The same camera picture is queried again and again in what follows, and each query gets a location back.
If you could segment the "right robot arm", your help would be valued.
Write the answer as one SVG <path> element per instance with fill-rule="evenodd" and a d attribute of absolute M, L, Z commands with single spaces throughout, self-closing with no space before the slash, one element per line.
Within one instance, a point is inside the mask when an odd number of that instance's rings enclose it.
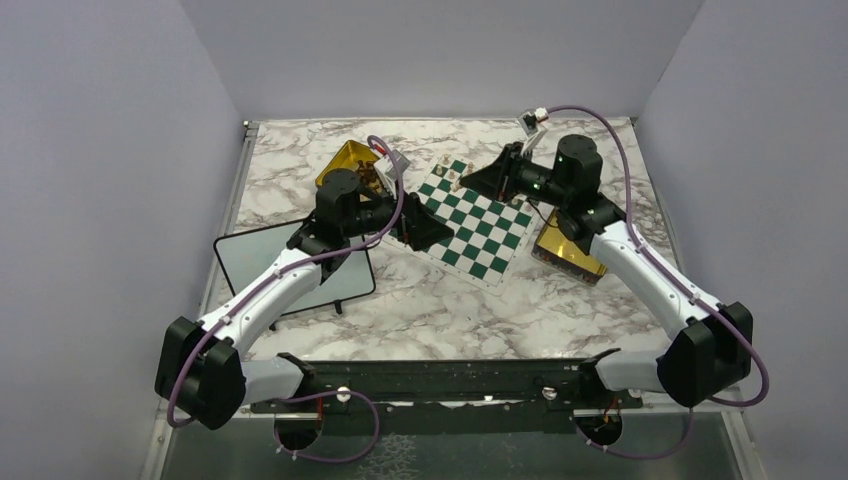
<path fill-rule="evenodd" d="M 671 340 L 664 351 L 612 349 L 592 357 L 580 368 L 579 398 L 600 407 L 618 391 L 641 390 L 694 407 L 746 378 L 751 312 L 696 287 L 627 223 L 625 212 L 599 190 L 603 160 L 595 142 L 562 137 L 549 168 L 533 163 L 523 147 L 506 145 L 492 164 L 464 175 L 461 186 L 491 201 L 509 203 L 523 195 L 554 207 L 565 238 L 614 273 Z"/>

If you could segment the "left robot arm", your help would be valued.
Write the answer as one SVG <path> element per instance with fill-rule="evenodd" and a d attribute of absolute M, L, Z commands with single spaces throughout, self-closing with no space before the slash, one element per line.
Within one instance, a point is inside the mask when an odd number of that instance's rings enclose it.
<path fill-rule="evenodd" d="M 369 189 L 347 169 L 324 176 L 315 207 L 269 266 L 229 302 L 198 320 L 167 328 L 154 382 L 174 428 L 198 421 L 210 430 L 240 407 L 279 400 L 290 410 L 313 401 L 305 364 L 291 355 L 247 361 L 257 339 L 292 304 L 325 284 L 350 255 L 393 232 L 413 251 L 453 237 L 417 194 Z"/>

